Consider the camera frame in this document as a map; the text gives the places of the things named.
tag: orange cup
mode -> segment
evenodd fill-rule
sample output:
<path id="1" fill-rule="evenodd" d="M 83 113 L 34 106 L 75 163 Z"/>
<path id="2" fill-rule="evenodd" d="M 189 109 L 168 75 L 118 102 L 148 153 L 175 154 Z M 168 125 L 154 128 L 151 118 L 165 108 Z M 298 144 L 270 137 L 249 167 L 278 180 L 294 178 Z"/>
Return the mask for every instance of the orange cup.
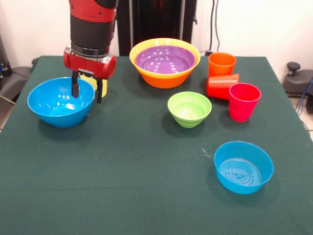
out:
<path id="1" fill-rule="evenodd" d="M 229 100 L 229 88 L 239 83 L 239 74 L 209 77 L 206 93 L 209 97 Z"/>
<path id="2" fill-rule="evenodd" d="M 231 75 L 235 68 L 236 57 L 223 52 L 209 56 L 209 77 Z"/>

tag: plastic cup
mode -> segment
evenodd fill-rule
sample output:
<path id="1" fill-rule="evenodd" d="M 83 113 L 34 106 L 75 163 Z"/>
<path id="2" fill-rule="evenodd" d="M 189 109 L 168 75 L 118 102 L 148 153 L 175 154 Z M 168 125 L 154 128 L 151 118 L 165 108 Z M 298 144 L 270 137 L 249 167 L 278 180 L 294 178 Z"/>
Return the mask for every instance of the plastic cup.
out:
<path id="1" fill-rule="evenodd" d="M 224 52 L 213 53 L 209 56 L 209 76 L 231 75 L 235 64 L 235 56 Z"/>
<path id="2" fill-rule="evenodd" d="M 209 97 L 229 100 L 229 88 L 239 83 L 239 74 L 209 77 L 206 93 Z"/>
<path id="3" fill-rule="evenodd" d="M 229 114 L 237 122 L 245 122 L 261 99 L 261 91 L 248 83 L 238 83 L 229 88 Z"/>

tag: red cup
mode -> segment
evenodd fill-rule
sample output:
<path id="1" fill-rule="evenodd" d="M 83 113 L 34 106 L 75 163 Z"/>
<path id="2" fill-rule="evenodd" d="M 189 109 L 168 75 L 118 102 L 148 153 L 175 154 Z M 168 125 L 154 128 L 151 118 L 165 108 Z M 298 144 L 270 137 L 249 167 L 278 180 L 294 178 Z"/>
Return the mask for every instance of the red cup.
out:
<path id="1" fill-rule="evenodd" d="M 238 83 L 229 88 L 229 114 L 237 122 L 245 122 L 261 99 L 261 91 L 248 83 Z"/>
<path id="2" fill-rule="evenodd" d="M 209 97 L 229 100 L 229 88 L 239 83 L 239 74 L 209 77 L 206 93 Z"/>
<path id="3" fill-rule="evenodd" d="M 209 56 L 209 76 L 231 75 L 236 64 L 236 57 L 223 52 Z"/>

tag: dark green table cover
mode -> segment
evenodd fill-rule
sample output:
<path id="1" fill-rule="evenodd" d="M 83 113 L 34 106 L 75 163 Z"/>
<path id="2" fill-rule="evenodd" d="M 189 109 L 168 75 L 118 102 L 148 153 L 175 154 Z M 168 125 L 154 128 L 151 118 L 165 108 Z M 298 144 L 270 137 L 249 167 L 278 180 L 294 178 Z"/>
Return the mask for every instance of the dark green table cover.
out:
<path id="1" fill-rule="evenodd" d="M 70 72 L 62 57 L 41 57 L 0 134 L 3 235 L 311 235 L 313 145 L 264 57 L 239 57 L 235 72 L 262 99 L 246 123 L 226 101 L 180 127 L 167 110 L 181 91 L 204 94 L 207 58 L 183 85 L 148 86 L 119 57 L 108 94 L 78 126 L 57 129 L 32 113 L 29 92 Z M 249 141 L 269 153 L 272 179 L 237 195 L 218 182 L 215 150 Z"/>

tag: yellow object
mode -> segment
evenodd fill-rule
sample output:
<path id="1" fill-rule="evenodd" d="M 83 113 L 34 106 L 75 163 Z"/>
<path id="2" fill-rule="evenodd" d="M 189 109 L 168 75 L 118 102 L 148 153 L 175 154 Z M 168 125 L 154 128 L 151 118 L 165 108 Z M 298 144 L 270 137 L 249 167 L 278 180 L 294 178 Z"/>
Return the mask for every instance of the yellow object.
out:
<path id="1" fill-rule="evenodd" d="M 92 78 L 92 77 L 86 77 L 84 75 L 79 75 L 81 79 L 89 82 L 92 87 L 94 88 L 94 90 L 97 89 L 97 81 L 96 79 Z M 101 97 L 105 97 L 105 95 L 107 94 L 107 90 L 108 90 L 108 81 L 103 79 L 103 87 L 102 87 L 102 96 Z"/>
<path id="2" fill-rule="evenodd" d="M 179 72 L 179 73 L 171 73 L 171 74 L 163 74 L 163 73 L 156 73 L 150 72 L 147 70 L 142 69 L 136 64 L 136 57 L 143 51 L 151 47 L 157 46 L 177 46 L 185 48 L 186 50 L 190 51 L 195 57 L 195 64 L 190 69 Z M 154 38 L 143 41 L 136 46 L 134 46 L 130 52 L 130 60 L 132 64 L 136 67 L 139 71 L 143 79 L 151 86 L 157 88 L 173 88 L 181 85 L 188 75 L 192 72 L 192 70 L 198 65 L 200 61 L 200 52 L 195 48 L 193 45 L 173 38 Z"/>

